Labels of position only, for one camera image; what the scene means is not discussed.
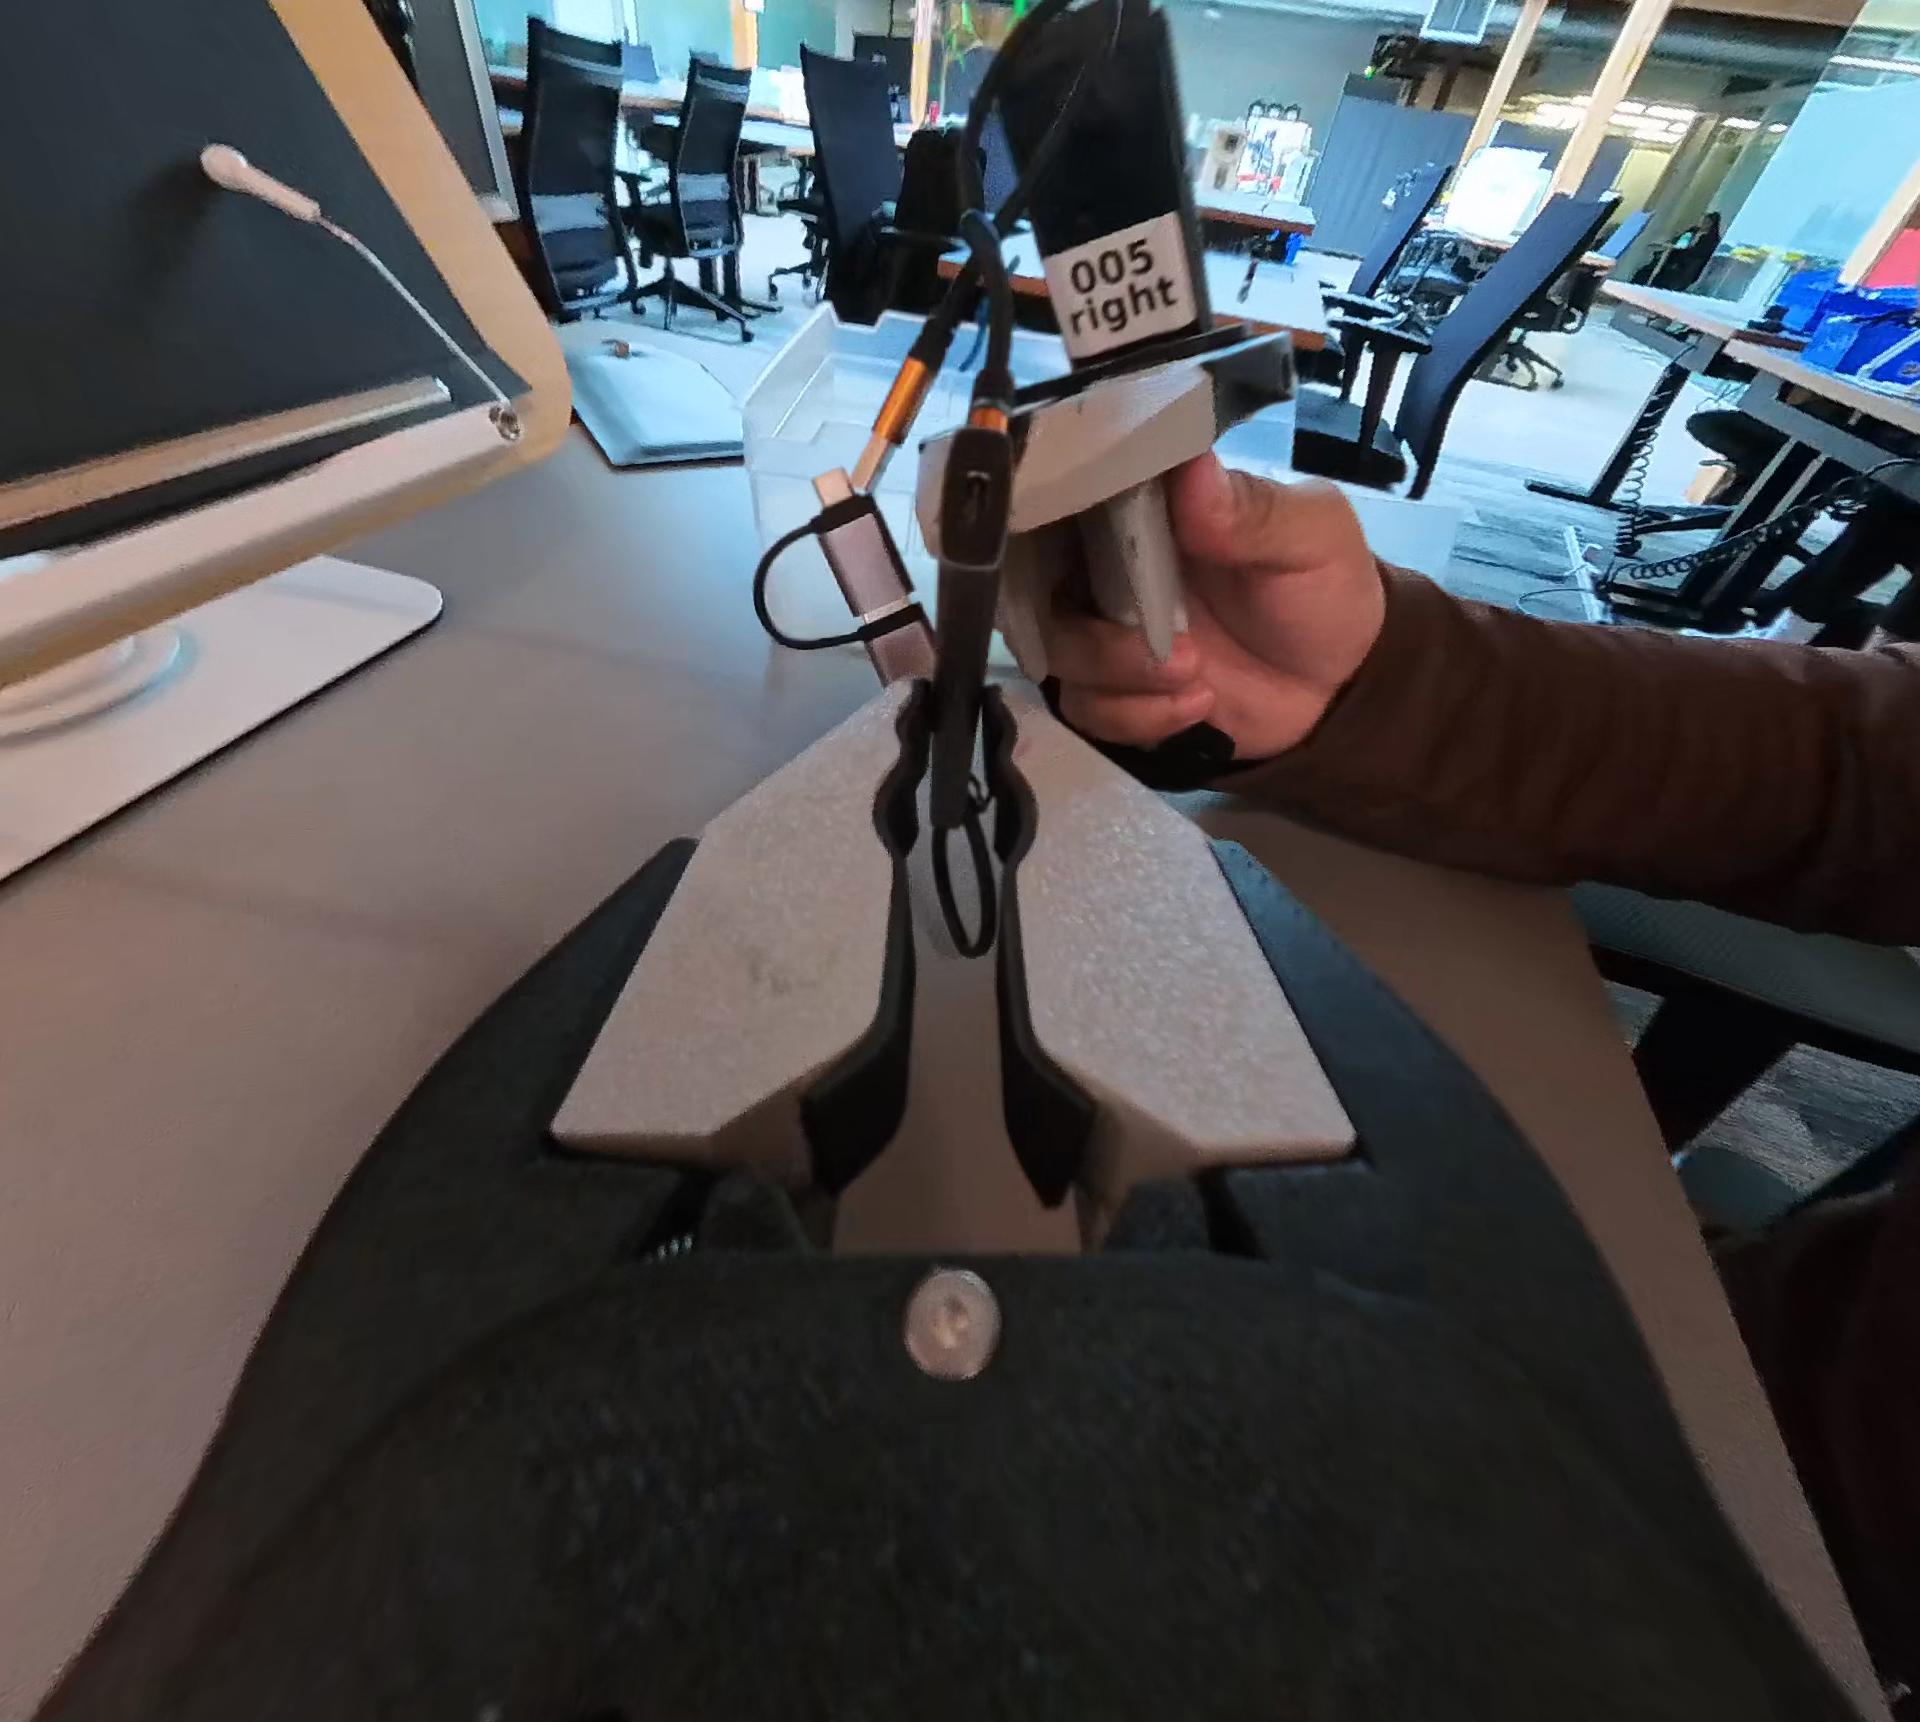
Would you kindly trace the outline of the framed black board on stand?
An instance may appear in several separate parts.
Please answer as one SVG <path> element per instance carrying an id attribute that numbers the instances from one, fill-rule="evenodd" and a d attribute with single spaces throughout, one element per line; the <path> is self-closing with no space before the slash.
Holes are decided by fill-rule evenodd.
<path id="1" fill-rule="evenodd" d="M 444 610 L 337 557 L 563 440 L 365 0 L 4 0 L 2 876 Z"/>

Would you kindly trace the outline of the clear plastic bin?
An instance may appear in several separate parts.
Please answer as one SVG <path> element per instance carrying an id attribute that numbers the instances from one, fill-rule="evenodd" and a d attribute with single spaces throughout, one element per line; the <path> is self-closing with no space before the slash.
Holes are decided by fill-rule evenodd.
<path id="1" fill-rule="evenodd" d="M 764 550 L 819 513 L 819 477 L 852 471 L 922 326 L 924 317 L 902 312 L 861 325 L 819 308 L 748 392 L 739 427 Z M 909 438 L 876 488 L 878 510 L 925 616 L 936 610 L 936 559 L 918 522 L 920 451 L 964 425 L 973 398 L 977 339 L 977 328 L 964 325 L 958 330 Z M 841 636 L 854 625 L 814 537 L 779 555 L 766 579 L 766 605 L 779 631 L 799 640 Z"/>

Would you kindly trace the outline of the person's right forearm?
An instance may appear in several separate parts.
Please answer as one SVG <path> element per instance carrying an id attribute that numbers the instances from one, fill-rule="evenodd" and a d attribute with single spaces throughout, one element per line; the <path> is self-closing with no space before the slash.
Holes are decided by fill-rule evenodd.
<path id="1" fill-rule="evenodd" d="M 1917 947 L 1917 645 L 1550 625 L 1394 568 L 1383 590 L 1317 728 L 1233 792 L 1411 860 Z"/>

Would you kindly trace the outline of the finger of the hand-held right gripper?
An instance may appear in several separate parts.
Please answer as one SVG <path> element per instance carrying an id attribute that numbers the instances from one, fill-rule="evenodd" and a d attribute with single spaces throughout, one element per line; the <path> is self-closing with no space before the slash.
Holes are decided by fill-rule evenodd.
<path id="1" fill-rule="evenodd" d="M 1153 369 L 1043 402 L 1013 424 L 1010 532 L 1112 502 L 1215 444 L 1215 385 L 1204 369 Z"/>

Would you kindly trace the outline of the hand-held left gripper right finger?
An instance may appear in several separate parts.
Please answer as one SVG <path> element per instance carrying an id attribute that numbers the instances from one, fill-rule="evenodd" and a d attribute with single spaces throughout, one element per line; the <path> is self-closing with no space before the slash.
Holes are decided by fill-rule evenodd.
<path id="1" fill-rule="evenodd" d="M 988 695 L 1002 1118 L 1077 1230 L 1153 1180 L 1350 1160 L 1358 1134 L 1197 823 Z"/>

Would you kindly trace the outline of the person's right hand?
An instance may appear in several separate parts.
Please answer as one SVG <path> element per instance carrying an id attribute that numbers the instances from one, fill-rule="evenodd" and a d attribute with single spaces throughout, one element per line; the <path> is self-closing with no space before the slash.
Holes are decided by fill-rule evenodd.
<path id="1" fill-rule="evenodd" d="M 1142 631 L 1063 610 L 1048 643 L 1059 717 L 1127 750 L 1209 728 L 1231 764 L 1273 761 L 1376 645 L 1382 563 L 1330 482 L 1273 482 L 1204 455 L 1167 477 L 1165 497 L 1187 631 L 1156 656 Z"/>

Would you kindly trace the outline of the grey usb adapter with loop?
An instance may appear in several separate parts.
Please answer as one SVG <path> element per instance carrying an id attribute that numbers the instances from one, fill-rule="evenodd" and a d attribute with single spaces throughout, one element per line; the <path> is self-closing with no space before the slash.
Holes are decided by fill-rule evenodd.
<path id="1" fill-rule="evenodd" d="M 872 664 L 881 686 L 933 680 L 936 647 L 931 620 L 878 502 L 856 489 L 843 468 L 830 468 L 812 486 L 814 513 L 768 546 L 757 565 L 753 609 L 760 631 L 790 653 L 858 651 Z M 848 618 L 828 634 L 784 627 L 771 605 L 770 583 L 779 559 L 803 543 L 817 546 Z"/>

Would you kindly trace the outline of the thin black cable orange plugs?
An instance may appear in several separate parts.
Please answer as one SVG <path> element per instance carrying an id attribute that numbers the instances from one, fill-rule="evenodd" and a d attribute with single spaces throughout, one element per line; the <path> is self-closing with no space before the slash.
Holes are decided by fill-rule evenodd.
<path id="1" fill-rule="evenodd" d="M 958 130 L 947 130 L 951 145 L 955 231 L 964 259 L 958 277 L 922 325 L 922 332 L 902 361 L 867 447 L 852 468 L 852 488 L 865 495 L 878 488 L 887 466 L 922 414 L 927 391 L 942 376 L 947 352 L 962 323 L 984 312 L 988 334 L 979 352 L 969 420 L 995 435 L 1006 435 L 1011 420 L 1011 275 L 1004 257 L 1004 237 L 1028 213 L 1033 195 L 1059 160 L 1087 103 L 1092 99 L 1107 63 L 1123 26 L 1123 0 L 1039 0 L 1013 28 L 979 83 L 979 96 Z M 1046 127 L 1032 151 L 1013 162 L 1017 178 L 995 209 L 986 207 L 988 123 L 1004 110 L 1010 96 L 1030 96 L 1041 86 L 1043 70 L 1059 70 L 1068 81 L 1052 103 Z"/>

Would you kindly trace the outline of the flat grey stand base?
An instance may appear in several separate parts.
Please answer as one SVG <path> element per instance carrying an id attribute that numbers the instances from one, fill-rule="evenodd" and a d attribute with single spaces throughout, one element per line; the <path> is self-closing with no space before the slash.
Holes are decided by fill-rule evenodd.
<path id="1" fill-rule="evenodd" d="M 572 413 L 608 466 L 744 462 L 739 403 L 704 365 L 640 339 L 566 352 Z"/>

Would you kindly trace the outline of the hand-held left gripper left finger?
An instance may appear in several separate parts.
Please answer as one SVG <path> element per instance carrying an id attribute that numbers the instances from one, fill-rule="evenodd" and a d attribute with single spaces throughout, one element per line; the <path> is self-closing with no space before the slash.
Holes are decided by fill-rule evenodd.
<path id="1" fill-rule="evenodd" d="M 843 1193 L 902 1131 L 922 687 L 706 827 L 552 1123 L 583 1154 Z"/>

